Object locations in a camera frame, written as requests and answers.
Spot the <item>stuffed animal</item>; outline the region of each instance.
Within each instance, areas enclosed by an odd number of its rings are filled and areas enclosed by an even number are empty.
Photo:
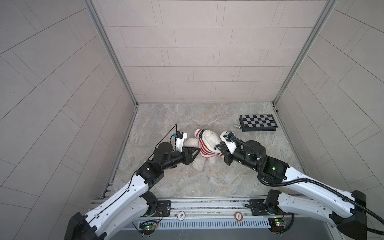
[[[200,154],[195,158],[192,166],[197,171],[202,171],[206,159],[214,164],[219,157],[224,157],[223,154],[216,148],[216,145],[221,142],[219,136],[205,129],[197,129],[195,131],[196,138],[187,139],[183,146],[185,147],[198,147]]]

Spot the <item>black and white checkered board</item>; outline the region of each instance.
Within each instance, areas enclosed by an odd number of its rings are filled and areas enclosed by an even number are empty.
[[[243,132],[276,131],[277,124],[272,114],[240,115],[240,125]]]

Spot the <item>metal corner post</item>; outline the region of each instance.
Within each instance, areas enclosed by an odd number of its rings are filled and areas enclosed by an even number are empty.
[[[318,19],[316,20],[316,23],[314,24],[314,26],[311,30],[311,33],[309,34],[307,40],[305,41],[303,47],[301,48],[299,54],[297,55],[296,60],[292,65],[292,68],[290,69],[287,77],[285,78],[285,80],[283,82],[283,85],[281,86],[279,92],[277,93],[275,99],[273,100],[274,105],[276,105],[280,101],[281,96],[283,95],[285,89],[288,87],[288,84],[292,80],[292,78],[295,75],[300,64],[303,62],[306,54],[308,53],[309,49],[311,48],[317,35],[319,35],[321,28],[323,27],[324,23],[326,22],[329,15],[331,14],[333,7],[335,6],[337,1],[338,0],[328,0],[325,3],[325,6],[324,6],[323,10],[321,11]]]
[[[129,87],[128,80],[127,80],[127,78],[126,78],[126,76],[125,76],[125,74],[124,74],[124,72],[123,72],[123,70],[119,64],[118,58],[116,57],[116,53],[114,52],[113,47],[111,45],[111,42],[108,39],[107,33],[105,32],[105,29],[104,29],[104,27],[100,21],[100,18],[96,12],[96,9],[93,5],[92,0],[83,0],[83,1],[84,1],[84,5],[85,5],[90,17],[91,17],[91,20],[94,23],[97,32],[99,33],[101,41],[103,42],[103,45],[105,46],[105,48],[108,52],[108,55],[111,57],[111,61],[112,61],[113,66],[115,67],[121,81],[123,82],[125,88],[127,89],[135,107],[137,107],[136,98],[132,92],[132,89]]]

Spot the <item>perforated metal strip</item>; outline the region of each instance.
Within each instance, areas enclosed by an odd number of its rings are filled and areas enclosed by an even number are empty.
[[[220,228],[271,228],[267,218],[246,218],[241,222],[235,219],[167,219],[160,222],[157,229],[220,229]]]

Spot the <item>white plush toy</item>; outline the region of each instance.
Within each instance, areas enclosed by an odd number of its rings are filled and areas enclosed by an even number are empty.
[[[204,162],[209,159],[211,164],[214,164],[216,160],[223,157],[223,154],[216,148],[216,145],[221,142],[219,136],[205,129],[197,129],[195,131],[195,137],[187,139],[183,146],[185,147],[198,147],[200,148],[200,154],[195,158],[192,163],[194,169],[201,171],[204,167]]]

